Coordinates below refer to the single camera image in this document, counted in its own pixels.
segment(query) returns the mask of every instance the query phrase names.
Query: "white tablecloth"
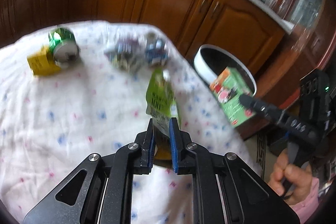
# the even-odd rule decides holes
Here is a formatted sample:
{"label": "white tablecloth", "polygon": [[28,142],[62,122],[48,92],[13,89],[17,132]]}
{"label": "white tablecloth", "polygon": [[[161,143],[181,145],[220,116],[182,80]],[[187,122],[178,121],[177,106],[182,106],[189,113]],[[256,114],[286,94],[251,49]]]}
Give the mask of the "white tablecloth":
{"label": "white tablecloth", "polygon": [[[14,217],[25,215],[90,153],[102,156],[133,142],[150,119],[147,68],[136,76],[115,69],[103,55],[108,42],[128,31],[162,34],[148,25],[103,21],[67,25],[82,62],[48,77],[34,77],[26,57],[48,44],[48,29],[0,50],[0,199]],[[184,131],[211,152],[237,153],[253,163],[211,92],[169,42],[167,64]],[[192,223],[190,176],[154,166],[135,176],[132,223]]]}

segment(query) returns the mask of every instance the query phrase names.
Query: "pink sleeve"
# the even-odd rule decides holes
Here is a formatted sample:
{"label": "pink sleeve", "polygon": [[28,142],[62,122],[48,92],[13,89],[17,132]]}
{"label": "pink sleeve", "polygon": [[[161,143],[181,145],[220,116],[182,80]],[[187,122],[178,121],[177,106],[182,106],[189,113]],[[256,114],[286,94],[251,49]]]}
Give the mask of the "pink sleeve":
{"label": "pink sleeve", "polygon": [[298,204],[290,206],[294,212],[299,216],[300,223],[305,223],[308,218],[316,210],[318,203],[318,193],[319,193],[319,179],[314,178],[311,182],[310,193],[304,201],[299,202]]}

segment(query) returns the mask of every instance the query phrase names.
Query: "trash can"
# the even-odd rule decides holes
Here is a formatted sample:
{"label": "trash can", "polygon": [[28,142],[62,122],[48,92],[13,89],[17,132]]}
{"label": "trash can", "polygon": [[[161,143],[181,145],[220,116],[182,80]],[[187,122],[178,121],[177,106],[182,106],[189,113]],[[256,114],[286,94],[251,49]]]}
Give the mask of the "trash can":
{"label": "trash can", "polygon": [[257,92],[256,82],[247,67],[234,55],[220,47],[202,45],[192,61],[192,67],[208,86],[226,67],[236,68],[253,96]]}

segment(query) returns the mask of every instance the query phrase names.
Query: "metal bolt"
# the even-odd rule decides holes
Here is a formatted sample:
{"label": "metal bolt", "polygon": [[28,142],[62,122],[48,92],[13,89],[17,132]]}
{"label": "metal bolt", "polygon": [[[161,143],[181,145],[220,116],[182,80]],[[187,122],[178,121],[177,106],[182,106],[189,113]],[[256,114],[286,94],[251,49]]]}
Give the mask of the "metal bolt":
{"label": "metal bolt", "polygon": [[188,143],[187,144],[187,148],[190,149],[190,150],[194,150],[197,148],[197,144],[195,143]]}
{"label": "metal bolt", "polygon": [[227,153],[226,157],[229,159],[229,160],[235,160],[237,158],[237,155],[235,153]]}
{"label": "metal bolt", "polygon": [[91,154],[89,155],[89,161],[96,161],[99,159],[99,155],[98,154]]}
{"label": "metal bolt", "polygon": [[131,149],[131,150],[135,150],[139,147],[139,145],[137,143],[130,143],[128,145],[128,149]]}

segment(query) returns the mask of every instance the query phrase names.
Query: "kitchen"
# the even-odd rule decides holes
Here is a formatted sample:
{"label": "kitchen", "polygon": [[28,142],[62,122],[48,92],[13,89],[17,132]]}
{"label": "kitchen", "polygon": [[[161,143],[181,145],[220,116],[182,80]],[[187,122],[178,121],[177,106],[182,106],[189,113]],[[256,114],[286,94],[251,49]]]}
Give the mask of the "kitchen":
{"label": "kitchen", "polygon": [[[97,19],[153,24],[167,34],[187,60],[206,43],[233,53],[254,75],[257,96],[283,108],[297,99],[298,79],[309,69],[326,66],[334,49],[332,36],[322,37],[335,31],[331,24],[323,24],[327,7],[334,5],[332,0],[310,0],[308,4],[305,0],[0,1],[0,30],[7,36],[3,46],[40,28],[65,22]],[[319,23],[325,29],[315,34]],[[309,43],[312,53],[305,48]],[[309,66],[301,66],[302,55],[308,56],[305,62]],[[238,129],[243,138],[263,126],[255,119],[251,122],[255,129],[250,128],[249,133]]]}

